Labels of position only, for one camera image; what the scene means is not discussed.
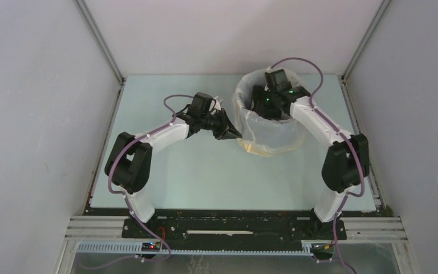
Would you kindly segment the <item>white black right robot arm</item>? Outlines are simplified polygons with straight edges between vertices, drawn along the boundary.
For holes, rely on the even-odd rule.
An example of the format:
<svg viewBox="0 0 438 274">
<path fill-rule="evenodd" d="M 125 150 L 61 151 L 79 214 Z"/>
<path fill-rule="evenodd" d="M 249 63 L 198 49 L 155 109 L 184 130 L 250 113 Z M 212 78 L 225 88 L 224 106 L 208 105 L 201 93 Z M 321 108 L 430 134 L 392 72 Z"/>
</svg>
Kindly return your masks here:
<svg viewBox="0 0 438 274">
<path fill-rule="evenodd" d="M 266 86 L 254 92 L 261 108 L 283 112 L 307 129 L 327 148 L 321 176 L 327 190 L 313 208 L 316 219 L 309 222 L 309 231 L 317 239 L 332 230 L 349 196 L 363 196 L 364 179 L 369 174 L 368 139 L 341 128 L 318 106 L 314 95 L 303 86 L 293 86 L 283 68 L 267 68 Z"/>
</svg>

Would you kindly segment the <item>translucent yellowish plastic trash bag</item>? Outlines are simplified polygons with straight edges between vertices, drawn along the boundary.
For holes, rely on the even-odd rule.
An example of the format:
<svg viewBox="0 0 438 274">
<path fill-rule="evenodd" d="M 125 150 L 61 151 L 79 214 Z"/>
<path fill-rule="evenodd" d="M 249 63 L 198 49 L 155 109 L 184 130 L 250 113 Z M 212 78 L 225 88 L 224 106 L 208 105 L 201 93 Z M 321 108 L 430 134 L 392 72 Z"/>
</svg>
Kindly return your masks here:
<svg viewBox="0 0 438 274">
<path fill-rule="evenodd" d="M 232 95 L 233 124 L 242 134 L 239 146 L 246 152 L 258 156 L 276 156 L 299 148 L 309 136 L 300 122 L 268 120 L 250 110 L 253 86 L 267 86 L 267 68 L 255 70 L 243 76 Z"/>
</svg>

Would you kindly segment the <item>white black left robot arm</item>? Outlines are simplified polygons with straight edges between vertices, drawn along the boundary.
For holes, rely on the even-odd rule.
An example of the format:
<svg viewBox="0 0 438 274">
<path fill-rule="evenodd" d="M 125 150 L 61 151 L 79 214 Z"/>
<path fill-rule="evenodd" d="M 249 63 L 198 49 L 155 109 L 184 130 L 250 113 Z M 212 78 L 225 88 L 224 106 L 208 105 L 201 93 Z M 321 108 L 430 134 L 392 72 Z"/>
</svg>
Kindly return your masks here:
<svg viewBox="0 0 438 274">
<path fill-rule="evenodd" d="M 201 130 L 211 131 L 217 140 L 242 138 L 218 98 L 198 92 L 191 100 L 182 110 L 172 111 L 170 121 L 156 129 L 138 135 L 119 134 L 106 161 L 108 190 L 123 197 L 131 216 L 137 220 L 135 230 L 142 237 L 152 237 L 157 232 L 157 221 L 152 218 L 155 208 L 144 189 L 153 154 Z"/>
</svg>

